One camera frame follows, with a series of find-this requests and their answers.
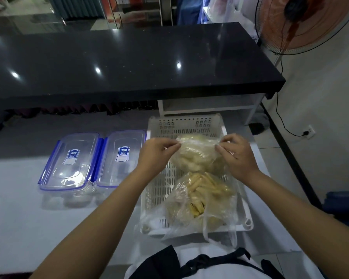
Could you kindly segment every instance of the person's left hand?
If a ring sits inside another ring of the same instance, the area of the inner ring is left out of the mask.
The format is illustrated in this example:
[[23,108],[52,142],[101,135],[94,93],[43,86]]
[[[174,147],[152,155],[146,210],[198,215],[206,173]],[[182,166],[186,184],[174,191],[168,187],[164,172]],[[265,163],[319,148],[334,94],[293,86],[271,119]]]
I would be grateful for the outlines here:
[[168,160],[181,144],[169,138],[151,138],[140,150],[136,171],[151,181],[166,167]]

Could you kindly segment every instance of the black table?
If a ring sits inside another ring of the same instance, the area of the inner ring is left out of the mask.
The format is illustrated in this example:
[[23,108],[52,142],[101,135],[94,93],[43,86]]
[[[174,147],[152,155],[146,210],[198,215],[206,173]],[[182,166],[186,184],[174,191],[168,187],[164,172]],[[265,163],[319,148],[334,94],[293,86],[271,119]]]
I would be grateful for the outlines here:
[[0,36],[0,110],[278,92],[239,23]]

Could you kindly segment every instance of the strap buckle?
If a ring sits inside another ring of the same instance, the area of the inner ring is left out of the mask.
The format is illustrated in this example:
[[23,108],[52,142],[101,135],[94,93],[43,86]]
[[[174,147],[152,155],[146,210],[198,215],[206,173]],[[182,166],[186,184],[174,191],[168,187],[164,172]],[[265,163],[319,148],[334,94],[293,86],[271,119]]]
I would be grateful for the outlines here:
[[200,254],[196,258],[189,260],[186,265],[190,268],[190,274],[194,275],[199,269],[209,267],[209,256],[206,254]]

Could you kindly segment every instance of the basket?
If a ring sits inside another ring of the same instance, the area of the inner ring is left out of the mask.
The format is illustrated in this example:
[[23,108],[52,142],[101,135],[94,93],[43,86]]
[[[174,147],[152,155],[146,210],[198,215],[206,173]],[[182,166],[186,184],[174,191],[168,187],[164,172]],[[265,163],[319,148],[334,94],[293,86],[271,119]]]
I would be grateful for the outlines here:
[[[147,129],[147,139],[154,137],[167,137],[176,139],[181,134],[201,133],[209,137],[222,137],[226,135],[226,128],[220,114],[215,115],[196,115],[196,116],[171,116],[166,118],[151,117]],[[151,208],[159,205],[172,191],[177,180],[185,172],[178,170],[171,162],[168,162],[166,168],[151,181],[141,194],[141,218]],[[231,180],[227,176],[222,179],[226,183],[232,183],[238,192],[237,214],[238,223],[235,225],[236,231],[248,231],[253,229],[253,221],[248,203],[246,202],[246,193],[244,185],[234,178]],[[164,235],[169,229],[169,223],[165,218],[158,219],[159,227],[154,230],[141,231],[149,235]],[[226,225],[219,227],[216,232],[227,232]]]

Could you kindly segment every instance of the container lid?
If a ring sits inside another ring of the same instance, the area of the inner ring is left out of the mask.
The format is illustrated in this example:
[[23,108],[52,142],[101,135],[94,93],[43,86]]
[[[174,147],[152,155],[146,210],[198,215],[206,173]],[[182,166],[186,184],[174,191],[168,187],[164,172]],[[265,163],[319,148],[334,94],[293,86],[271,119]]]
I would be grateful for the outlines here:
[[143,130],[112,132],[102,147],[95,185],[115,188],[135,169],[140,149],[145,142]]
[[38,184],[41,190],[81,189],[91,180],[103,139],[98,133],[75,133],[59,140]]

